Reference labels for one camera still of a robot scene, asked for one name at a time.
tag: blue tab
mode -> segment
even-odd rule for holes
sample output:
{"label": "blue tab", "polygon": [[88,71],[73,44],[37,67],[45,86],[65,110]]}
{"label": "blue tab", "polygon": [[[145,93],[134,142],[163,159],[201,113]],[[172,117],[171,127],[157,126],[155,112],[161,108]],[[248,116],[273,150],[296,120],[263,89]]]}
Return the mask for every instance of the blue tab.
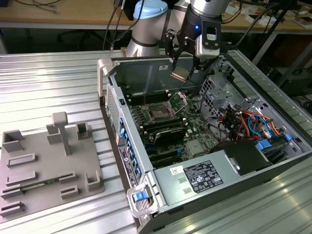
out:
{"label": "blue tab", "polygon": [[[133,17],[138,19],[142,5],[142,0],[138,1],[135,6],[135,12]],[[149,19],[156,16],[160,16],[168,10],[168,5],[161,0],[145,0],[140,20]]]}
{"label": "blue tab", "polygon": [[287,141],[290,141],[293,138],[289,133],[286,133],[284,137]]}
{"label": "blue tab", "polygon": [[268,140],[261,140],[258,142],[258,144],[256,144],[256,147],[259,149],[259,150],[264,150],[266,148],[269,148],[271,147],[272,145],[269,143]]}
{"label": "blue tab", "polygon": [[122,129],[120,130],[119,136],[120,136],[120,137],[124,137],[124,136],[125,136],[125,132],[126,132],[126,130],[125,130],[124,128],[122,128]]}
{"label": "blue tab", "polygon": [[137,173],[138,175],[141,174],[141,170],[140,170],[139,167],[136,169],[136,173]]}
{"label": "blue tab", "polygon": [[143,201],[148,199],[148,195],[146,191],[137,192],[133,195],[135,202]]}
{"label": "blue tab", "polygon": [[133,150],[130,150],[130,158],[132,159],[135,153],[133,153]]}

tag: computer component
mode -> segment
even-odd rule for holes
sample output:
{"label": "computer component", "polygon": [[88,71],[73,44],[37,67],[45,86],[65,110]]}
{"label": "computer component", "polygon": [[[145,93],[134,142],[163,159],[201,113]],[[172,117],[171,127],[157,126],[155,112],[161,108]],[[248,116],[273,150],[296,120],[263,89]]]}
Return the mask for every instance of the computer component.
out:
{"label": "computer component", "polygon": [[[178,65],[189,69],[191,62],[184,57]],[[246,72],[250,61],[242,68],[222,55],[183,86],[171,78],[167,58],[114,63],[102,111],[142,234],[264,183],[312,154],[311,137],[252,76],[269,79],[256,68]]]}

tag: wooden table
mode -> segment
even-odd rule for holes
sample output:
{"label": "wooden table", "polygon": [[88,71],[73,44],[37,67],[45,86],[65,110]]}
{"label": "wooden table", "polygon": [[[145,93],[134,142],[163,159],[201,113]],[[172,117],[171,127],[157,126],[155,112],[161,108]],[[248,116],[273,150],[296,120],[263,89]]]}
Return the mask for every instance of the wooden table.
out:
{"label": "wooden table", "polygon": [[[20,0],[31,3],[31,0]],[[113,0],[61,0],[54,4],[55,10],[59,13],[54,14],[49,11],[41,10],[34,6],[27,6],[10,1],[6,8],[0,8],[0,28],[62,28],[62,29],[102,29],[105,30],[113,11]],[[114,29],[120,11],[117,10],[110,29]],[[224,13],[223,18],[227,19],[230,15]],[[129,21],[122,13],[119,29],[125,30],[133,22]],[[240,15],[231,23],[222,26],[222,32],[242,33],[250,26],[245,20],[245,16]],[[264,27],[256,24],[251,33],[262,33]],[[274,33],[271,34],[266,44],[261,48],[254,62],[257,63],[269,48],[278,34],[312,34],[312,30],[306,30],[293,22],[293,17],[286,17],[280,23]],[[0,54],[5,52],[4,45],[1,44]]]}

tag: robotic arm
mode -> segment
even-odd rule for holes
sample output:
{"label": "robotic arm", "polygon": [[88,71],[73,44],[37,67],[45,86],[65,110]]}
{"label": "robotic arm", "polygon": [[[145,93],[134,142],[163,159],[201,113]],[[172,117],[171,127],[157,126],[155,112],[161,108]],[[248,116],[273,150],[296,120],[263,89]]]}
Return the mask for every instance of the robotic arm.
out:
{"label": "robotic arm", "polygon": [[[159,0],[145,0],[140,20],[133,28],[132,39],[127,47],[127,57],[155,56],[159,54],[158,43],[165,43],[165,53],[172,59],[172,71],[182,52],[193,55],[194,70],[205,70],[210,60],[219,56],[221,46],[222,14],[230,0],[186,0],[179,1],[168,10],[167,4]],[[134,16],[138,16],[142,2],[136,5]]]}

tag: warning label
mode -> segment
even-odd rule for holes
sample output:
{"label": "warning label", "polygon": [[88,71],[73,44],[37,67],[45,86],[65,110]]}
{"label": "warning label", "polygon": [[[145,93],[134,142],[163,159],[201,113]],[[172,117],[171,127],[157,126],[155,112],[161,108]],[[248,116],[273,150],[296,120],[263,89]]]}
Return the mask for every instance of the warning label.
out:
{"label": "warning label", "polygon": [[210,160],[184,168],[184,172],[196,193],[223,184]]}

